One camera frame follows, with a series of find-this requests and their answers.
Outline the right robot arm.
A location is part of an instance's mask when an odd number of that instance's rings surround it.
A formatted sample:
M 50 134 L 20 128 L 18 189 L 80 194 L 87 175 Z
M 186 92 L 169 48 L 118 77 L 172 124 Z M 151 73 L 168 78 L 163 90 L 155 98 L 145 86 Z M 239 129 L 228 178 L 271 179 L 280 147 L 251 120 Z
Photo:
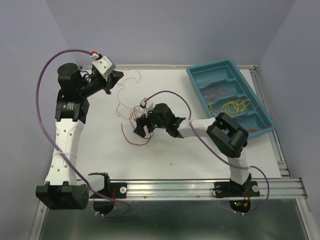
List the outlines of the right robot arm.
M 216 117 L 190 120 L 175 116 L 165 103 L 146 105 L 146 113 L 136 119 L 133 132 L 144 138 L 155 129 L 164 129 L 171 137 L 210 139 L 214 148 L 227 158 L 230 169 L 230 189 L 235 195 L 249 190 L 251 173 L 245 156 L 249 133 L 226 113 Z

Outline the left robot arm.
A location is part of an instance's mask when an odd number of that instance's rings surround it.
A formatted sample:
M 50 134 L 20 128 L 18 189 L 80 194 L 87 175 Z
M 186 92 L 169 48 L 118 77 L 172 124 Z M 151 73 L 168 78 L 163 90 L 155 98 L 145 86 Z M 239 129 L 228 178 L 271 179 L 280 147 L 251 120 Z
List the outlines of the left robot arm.
M 35 194 L 50 210 L 83 210 L 90 190 L 87 184 L 77 184 L 76 162 L 90 106 L 88 97 L 101 90 L 110 94 L 124 73 L 112 70 L 102 76 L 93 66 L 90 74 L 82 74 L 75 63 L 65 63 L 57 74 L 60 90 L 55 108 L 54 150 L 44 184 L 37 186 Z

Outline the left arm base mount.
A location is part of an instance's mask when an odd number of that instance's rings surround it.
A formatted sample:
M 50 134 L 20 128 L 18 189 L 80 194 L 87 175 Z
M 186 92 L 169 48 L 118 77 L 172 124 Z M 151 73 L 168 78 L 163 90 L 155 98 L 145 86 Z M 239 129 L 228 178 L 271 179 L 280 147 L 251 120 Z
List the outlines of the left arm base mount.
M 125 199 L 127 197 L 126 182 L 113 182 L 106 172 L 92 172 L 88 176 L 100 176 L 103 178 L 103 187 L 94 188 L 99 194 L 113 199 Z

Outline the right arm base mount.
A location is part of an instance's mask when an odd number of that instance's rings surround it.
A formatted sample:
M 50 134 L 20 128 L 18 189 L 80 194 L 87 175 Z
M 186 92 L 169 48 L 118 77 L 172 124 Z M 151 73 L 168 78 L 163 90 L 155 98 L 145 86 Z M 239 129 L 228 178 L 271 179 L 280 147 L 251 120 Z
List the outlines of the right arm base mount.
M 258 186 L 256 181 L 252 181 L 250 178 L 240 185 L 235 183 L 231 179 L 229 181 L 217 181 L 214 183 L 212 196 L 218 199 L 222 198 L 244 198 L 244 197 L 259 197 L 259 188 L 254 190 L 253 187 Z

